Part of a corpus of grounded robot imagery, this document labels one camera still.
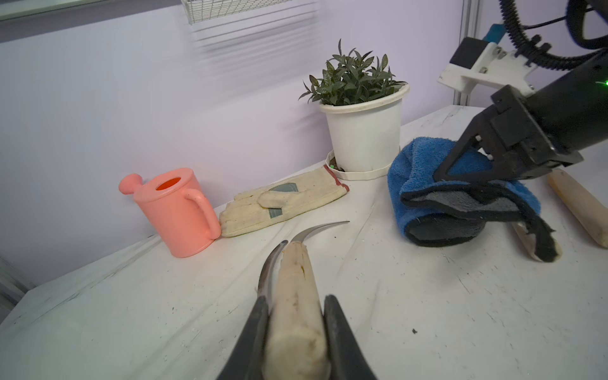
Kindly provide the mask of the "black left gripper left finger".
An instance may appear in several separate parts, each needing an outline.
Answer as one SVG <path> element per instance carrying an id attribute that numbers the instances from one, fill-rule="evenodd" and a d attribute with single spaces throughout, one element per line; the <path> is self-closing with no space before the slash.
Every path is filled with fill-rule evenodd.
<path id="1" fill-rule="evenodd" d="M 263 378 L 262 363 L 268 324 L 269 303 L 265 296 L 259 296 L 217 380 Z"/>

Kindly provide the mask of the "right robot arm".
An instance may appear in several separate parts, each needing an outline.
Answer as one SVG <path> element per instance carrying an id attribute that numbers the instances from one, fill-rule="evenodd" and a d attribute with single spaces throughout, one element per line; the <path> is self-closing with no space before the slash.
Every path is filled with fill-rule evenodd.
<path id="1" fill-rule="evenodd" d="M 434 173 L 434 180 L 482 183 L 527 180 L 582 162 L 580 151 L 607 139 L 607 51 L 528 98 L 507 85 L 492 95 Z M 490 167 L 457 174 L 468 150 L 481 149 Z"/>

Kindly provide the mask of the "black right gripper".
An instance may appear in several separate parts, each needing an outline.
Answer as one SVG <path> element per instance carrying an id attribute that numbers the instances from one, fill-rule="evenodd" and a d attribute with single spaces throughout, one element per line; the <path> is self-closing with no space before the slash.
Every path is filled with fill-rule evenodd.
<path id="1" fill-rule="evenodd" d="M 566 150 L 541 129 L 525 97 L 507 85 L 470 122 L 433 179 L 467 183 L 525 180 L 582 161 L 580 153 Z"/>

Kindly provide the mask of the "blue microfibre rag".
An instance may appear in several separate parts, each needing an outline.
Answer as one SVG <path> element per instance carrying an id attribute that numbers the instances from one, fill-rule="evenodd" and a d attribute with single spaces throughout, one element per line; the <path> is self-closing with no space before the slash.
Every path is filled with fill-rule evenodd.
<path id="1" fill-rule="evenodd" d="M 394 159 L 387 181 L 402 235 L 422 247 L 446 247 L 471 241 L 488 222 L 523 222 L 537 236 L 538 250 L 546 245 L 553 229 L 541 217 L 538 198 L 521 182 L 434 181 L 454 145 L 450 139 L 419 137 Z"/>

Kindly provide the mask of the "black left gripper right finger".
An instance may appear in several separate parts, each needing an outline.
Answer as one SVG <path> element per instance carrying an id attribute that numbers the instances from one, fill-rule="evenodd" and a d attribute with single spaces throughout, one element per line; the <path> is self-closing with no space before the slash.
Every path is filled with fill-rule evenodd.
<path id="1" fill-rule="evenodd" d="M 337 297 L 328 294 L 324 300 L 324 323 L 328 341 L 332 380 L 376 380 L 377 377 L 356 341 Z"/>

